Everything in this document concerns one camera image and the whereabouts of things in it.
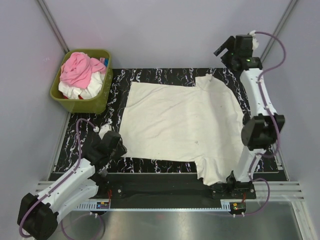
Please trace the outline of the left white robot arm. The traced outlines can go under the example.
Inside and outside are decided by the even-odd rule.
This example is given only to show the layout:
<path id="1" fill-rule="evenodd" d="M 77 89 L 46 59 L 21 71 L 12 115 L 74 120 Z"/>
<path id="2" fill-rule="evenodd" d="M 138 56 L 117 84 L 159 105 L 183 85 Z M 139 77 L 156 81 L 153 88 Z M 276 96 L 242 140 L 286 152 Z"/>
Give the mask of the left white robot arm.
<path id="1" fill-rule="evenodd" d="M 84 201 L 111 195 L 103 168 L 127 153 L 121 135 L 108 130 L 58 180 L 41 192 L 21 200 L 17 224 L 24 238 L 47 240 L 63 218 Z"/>

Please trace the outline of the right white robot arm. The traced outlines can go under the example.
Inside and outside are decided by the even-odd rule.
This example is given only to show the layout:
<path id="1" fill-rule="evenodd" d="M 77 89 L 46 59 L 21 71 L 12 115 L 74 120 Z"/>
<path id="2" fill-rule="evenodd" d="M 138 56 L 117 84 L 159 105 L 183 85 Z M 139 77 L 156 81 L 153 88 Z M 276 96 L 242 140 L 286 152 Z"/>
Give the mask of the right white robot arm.
<path id="1" fill-rule="evenodd" d="M 228 195 L 239 198 L 245 192 L 241 182 L 251 180 L 261 157 L 266 157 L 268 148 L 280 143 L 280 132 L 285 117 L 278 114 L 269 97 L 264 83 L 262 62 L 253 56 L 254 36 L 251 34 L 230 36 L 215 52 L 222 63 L 240 74 L 250 107 L 250 119 L 241 130 L 243 150 L 238 166 L 231 172 L 235 178 L 227 185 Z"/>

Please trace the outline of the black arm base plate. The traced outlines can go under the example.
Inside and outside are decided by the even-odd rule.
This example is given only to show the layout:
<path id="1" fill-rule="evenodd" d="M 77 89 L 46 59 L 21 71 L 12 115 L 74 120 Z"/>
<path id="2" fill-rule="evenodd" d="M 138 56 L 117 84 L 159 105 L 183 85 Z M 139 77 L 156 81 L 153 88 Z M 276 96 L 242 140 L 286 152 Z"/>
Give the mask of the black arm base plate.
<path id="1" fill-rule="evenodd" d="M 96 197 L 112 199 L 132 197 L 196 196 L 217 199 L 254 200 L 252 181 L 240 182 L 231 176 L 226 181 L 205 185 L 194 173 L 95 173 L 89 177 L 98 186 Z"/>

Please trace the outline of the cream white t shirt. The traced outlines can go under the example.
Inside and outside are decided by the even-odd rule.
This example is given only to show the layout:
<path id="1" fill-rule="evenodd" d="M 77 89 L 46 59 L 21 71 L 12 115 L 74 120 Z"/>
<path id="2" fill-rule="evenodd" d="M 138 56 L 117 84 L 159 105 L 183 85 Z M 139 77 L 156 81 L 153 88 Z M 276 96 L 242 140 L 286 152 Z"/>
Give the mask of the cream white t shirt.
<path id="1" fill-rule="evenodd" d="M 210 74 L 195 86 L 133 82 L 119 133 L 127 157 L 193 162 L 210 186 L 238 170 L 243 117 L 232 90 Z"/>

